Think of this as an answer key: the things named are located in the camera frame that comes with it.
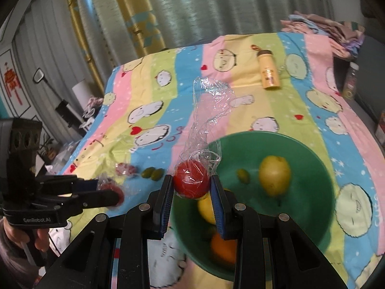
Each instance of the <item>green olive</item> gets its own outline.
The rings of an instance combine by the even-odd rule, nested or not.
[[[244,183],[244,184],[249,184],[250,183],[250,175],[247,172],[247,170],[244,170],[243,168],[240,168],[239,170],[237,170],[237,176],[238,176],[238,179],[242,183]]]
[[[147,167],[142,173],[141,176],[143,178],[150,178],[155,170],[155,167]]]
[[[157,170],[153,171],[153,173],[151,175],[151,179],[153,181],[158,181],[159,179],[161,179],[163,177],[163,174],[164,174],[164,169],[158,168]]]

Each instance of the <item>hand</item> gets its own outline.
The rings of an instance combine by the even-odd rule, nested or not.
[[[19,248],[23,248],[22,242],[29,242],[28,235],[24,231],[12,227],[5,217],[3,219],[3,224],[6,236]],[[49,248],[48,231],[49,229],[37,229],[37,237],[35,240],[36,249],[47,252]]]

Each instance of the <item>colorful bedsheet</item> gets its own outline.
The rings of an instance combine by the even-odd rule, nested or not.
[[[281,90],[262,89],[257,47],[273,51]],[[240,131],[274,131],[301,141],[321,158],[336,196],[325,255],[349,288],[363,283],[384,252],[385,161],[369,131],[338,93],[332,49],[325,36],[228,35],[116,68],[101,112],[63,172],[97,177],[123,161],[140,170],[149,166],[172,170],[192,124],[192,83],[198,76],[229,83],[237,96],[233,112],[220,119],[209,141]],[[123,185],[128,197],[118,209],[87,210],[70,219],[71,239],[95,214],[122,214],[145,202],[161,181],[137,177]],[[153,287],[229,288],[228,282],[195,266],[177,244],[172,228],[163,241],[149,242]]]

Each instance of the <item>mirror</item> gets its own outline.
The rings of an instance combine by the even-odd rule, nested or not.
[[[39,67],[39,68],[36,70],[35,74],[33,75],[32,80],[33,80],[33,82],[34,82],[35,84],[38,84],[38,83],[41,82],[43,79],[44,79],[44,73],[43,73],[43,71],[41,70],[41,68]]]

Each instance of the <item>red tomato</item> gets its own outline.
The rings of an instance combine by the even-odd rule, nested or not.
[[[180,163],[173,180],[175,191],[183,198],[198,199],[210,190],[209,174],[195,159]]]
[[[107,189],[111,189],[111,190],[115,191],[118,194],[119,201],[118,201],[118,203],[115,206],[120,206],[124,202],[124,192],[123,192],[123,190],[119,187],[119,185],[114,184],[114,183],[105,183],[105,184],[102,184],[99,187],[99,190],[107,190]]]

